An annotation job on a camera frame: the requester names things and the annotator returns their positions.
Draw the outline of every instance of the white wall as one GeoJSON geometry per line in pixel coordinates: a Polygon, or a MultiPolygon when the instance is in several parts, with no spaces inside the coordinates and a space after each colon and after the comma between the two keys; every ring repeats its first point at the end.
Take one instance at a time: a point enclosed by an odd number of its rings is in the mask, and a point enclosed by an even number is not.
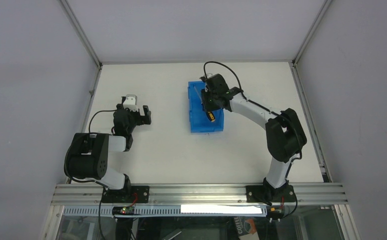
{"type": "Polygon", "coordinates": [[[292,60],[324,0],[69,0],[102,62],[292,60]]]}
{"type": "Polygon", "coordinates": [[[387,239],[387,1],[333,1],[299,73],[362,239],[387,239]]]}
{"type": "Polygon", "coordinates": [[[58,1],[0,0],[0,240],[40,237],[95,74],[58,1]]]}

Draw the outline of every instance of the black mounting plate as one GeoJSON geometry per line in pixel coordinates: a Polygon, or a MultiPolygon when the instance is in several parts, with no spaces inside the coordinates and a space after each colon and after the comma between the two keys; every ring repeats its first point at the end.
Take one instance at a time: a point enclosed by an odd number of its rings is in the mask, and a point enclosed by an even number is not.
{"type": "Polygon", "coordinates": [[[134,194],[137,194],[138,204],[147,204],[150,198],[149,186],[131,186],[131,193],[126,194],[123,190],[103,190],[102,203],[104,204],[131,204],[135,201],[134,194]]]}
{"type": "MultiPolygon", "coordinates": [[[[263,202],[263,196],[265,195],[264,187],[262,185],[248,185],[245,186],[246,190],[246,202],[247,203],[262,203],[263,202]]],[[[294,188],[291,185],[288,185],[288,187],[285,188],[282,194],[279,194],[277,196],[274,196],[273,199],[270,201],[271,203],[281,203],[282,202],[282,196],[284,198],[285,203],[295,203],[295,197],[294,195],[290,194],[290,192],[294,192],[294,188]]]]}

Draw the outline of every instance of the blue tray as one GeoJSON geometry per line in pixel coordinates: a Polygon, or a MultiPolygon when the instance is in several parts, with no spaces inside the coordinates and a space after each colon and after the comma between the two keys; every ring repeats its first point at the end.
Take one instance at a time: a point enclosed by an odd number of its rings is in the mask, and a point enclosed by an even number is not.
{"type": "Polygon", "coordinates": [[[225,114],[223,109],[213,111],[215,121],[208,120],[206,113],[203,110],[201,99],[198,96],[195,88],[201,94],[206,84],[202,81],[190,81],[187,87],[187,96],[189,98],[189,122],[191,133],[214,133],[223,131],[225,123],[225,114]]]}

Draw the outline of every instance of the white table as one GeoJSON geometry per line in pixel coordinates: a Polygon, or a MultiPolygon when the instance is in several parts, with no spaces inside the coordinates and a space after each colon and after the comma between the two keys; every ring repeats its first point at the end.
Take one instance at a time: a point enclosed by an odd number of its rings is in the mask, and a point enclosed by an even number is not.
{"type": "MultiPolygon", "coordinates": [[[[294,109],[308,143],[303,159],[295,161],[291,182],[323,182],[294,79],[287,62],[227,63],[239,76],[252,100],[280,110],[294,109]]],[[[225,68],[207,65],[208,73],[220,73],[230,88],[238,86],[225,68]]],[[[90,117],[100,110],[113,110],[127,94],[137,104],[148,105],[152,124],[137,126],[129,152],[108,155],[108,166],[129,175],[132,183],[211,184],[258,183],[271,162],[266,132],[254,122],[225,111],[224,131],[191,134],[188,82],[198,81],[202,63],[104,65],[96,88],[90,117]]],[[[111,112],[99,113],[93,132],[110,133],[111,112]]]]}

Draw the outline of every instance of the white light strip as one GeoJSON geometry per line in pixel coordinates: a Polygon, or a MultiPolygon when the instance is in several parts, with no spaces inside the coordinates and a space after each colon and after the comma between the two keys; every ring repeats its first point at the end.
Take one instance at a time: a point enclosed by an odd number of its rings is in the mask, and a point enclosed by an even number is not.
{"type": "Polygon", "coordinates": [[[263,214],[263,210],[256,206],[223,206],[208,204],[182,204],[182,214],[263,214]]]}

